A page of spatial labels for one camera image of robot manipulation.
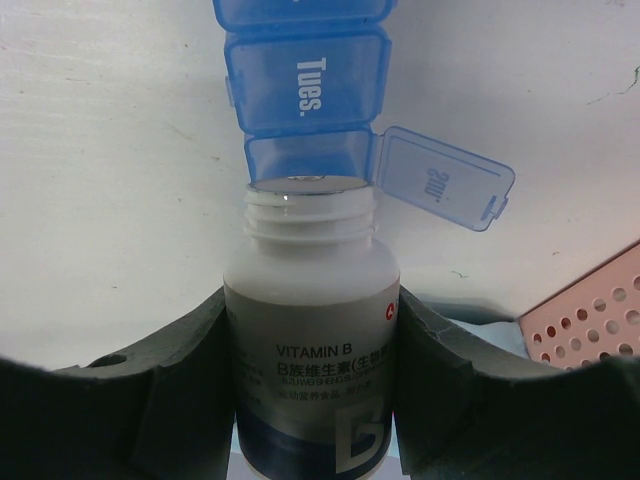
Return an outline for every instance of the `pink plastic basket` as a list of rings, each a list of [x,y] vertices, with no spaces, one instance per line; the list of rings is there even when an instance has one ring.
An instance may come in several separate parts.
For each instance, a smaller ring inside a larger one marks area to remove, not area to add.
[[[520,319],[533,360],[571,370],[640,355],[640,245]]]

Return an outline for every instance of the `bottle label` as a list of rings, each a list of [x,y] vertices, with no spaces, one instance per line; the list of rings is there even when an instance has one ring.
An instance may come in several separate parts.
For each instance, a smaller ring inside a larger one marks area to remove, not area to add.
[[[353,480],[391,438],[399,281],[355,302],[258,302],[225,285],[242,451],[278,480]]]

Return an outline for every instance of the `scuff mark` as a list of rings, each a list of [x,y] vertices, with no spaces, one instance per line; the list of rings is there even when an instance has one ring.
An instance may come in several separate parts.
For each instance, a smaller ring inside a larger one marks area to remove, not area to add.
[[[610,93],[607,93],[606,95],[603,95],[600,98],[596,98],[595,100],[591,100],[589,103],[587,103],[587,106],[589,105],[593,105],[594,103],[598,103],[600,100],[604,100],[605,98],[607,98],[609,95],[611,95]]]
[[[188,140],[189,142],[194,142],[194,141],[195,141],[191,135],[187,135],[187,134],[186,134],[186,133],[184,133],[182,130],[178,130],[174,125],[172,125],[172,124],[170,124],[170,123],[169,123],[169,124],[168,124],[168,126],[169,126],[169,128],[170,128],[171,130],[173,130],[173,132],[174,132],[176,135],[178,135],[178,136],[180,136],[180,137],[184,138],[185,140]]]
[[[443,328],[442,330],[429,330],[429,334],[431,334],[431,336],[435,338],[438,342],[442,342],[441,335],[446,334],[450,330],[454,330],[456,327],[457,325],[453,324],[453,325],[449,325],[446,328]]]
[[[455,273],[460,278],[469,278],[469,275],[462,275],[460,272],[456,272],[455,270],[451,270],[451,273]]]
[[[633,71],[633,74],[634,74],[633,83],[629,85],[629,88],[627,88],[625,91],[618,92],[618,95],[624,95],[625,93],[627,93],[629,90],[631,90],[633,87],[635,87],[638,84],[638,80],[640,77],[640,65],[638,65],[638,67]]]
[[[616,95],[624,95],[629,90],[631,90],[633,87],[635,87],[638,84],[638,82],[640,82],[640,65],[638,65],[636,67],[636,69],[633,71],[633,82],[631,83],[631,85],[629,85],[629,87],[627,87],[626,90],[623,90],[622,92],[616,93]],[[587,106],[593,105],[594,103],[598,103],[599,101],[604,100],[605,98],[607,98],[609,95],[611,95],[611,93],[607,93],[606,95],[603,95],[600,98],[596,98],[595,100],[591,100],[589,103],[587,103]]]

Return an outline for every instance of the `blue pill organizer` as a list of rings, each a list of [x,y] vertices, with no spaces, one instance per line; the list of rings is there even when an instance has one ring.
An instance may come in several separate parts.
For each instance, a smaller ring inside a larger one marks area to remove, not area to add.
[[[313,36],[229,35],[228,87],[250,135],[355,129],[382,111],[391,42],[379,27]]]
[[[500,217],[515,182],[507,165],[400,127],[249,138],[252,181],[293,175],[365,178],[384,193],[476,232]]]
[[[229,32],[306,32],[373,24],[396,0],[214,0],[218,23]]]

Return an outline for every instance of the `open lid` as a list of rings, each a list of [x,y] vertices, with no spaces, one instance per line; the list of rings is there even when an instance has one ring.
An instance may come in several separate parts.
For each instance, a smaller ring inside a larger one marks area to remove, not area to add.
[[[252,181],[343,175],[477,232],[507,204],[515,173],[506,165],[400,127],[277,137],[247,137]]]
[[[507,205],[515,173],[488,158],[391,127],[383,135],[375,182],[392,197],[482,232]]]

